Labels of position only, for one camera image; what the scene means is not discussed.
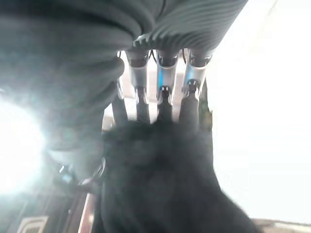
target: white wall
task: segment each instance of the white wall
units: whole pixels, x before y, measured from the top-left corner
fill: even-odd
[[[215,169],[251,217],[311,223],[311,0],[250,0],[209,67]]]

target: bright light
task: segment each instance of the bright light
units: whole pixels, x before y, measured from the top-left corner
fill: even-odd
[[[39,171],[43,136],[32,117],[0,99],[0,194],[22,189]]]

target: black fuzzy object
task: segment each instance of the black fuzzy object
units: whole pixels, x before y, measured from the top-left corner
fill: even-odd
[[[105,135],[102,219],[109,233],[256,233],[221,191],[209,134],[129,123]]]

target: black fabric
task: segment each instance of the black fabric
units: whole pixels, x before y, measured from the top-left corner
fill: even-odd
[[[257,233],[221,191],[211,133],[131,123],[105,135],[102,219],[110,233]]]

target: robotic hand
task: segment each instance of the robotic hand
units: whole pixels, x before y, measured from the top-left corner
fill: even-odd
[[[147,63],[157,55],[158,118],[170,120],[178,53],[189,49],[180,122],[198,126],[213,51],[247,0],[11,0],[0,3],[0,88],[42,122],[46,152],[81,181],[102,164],[104,109],[127,121],[119,77],[126,51],[138,120],[150,123]]]

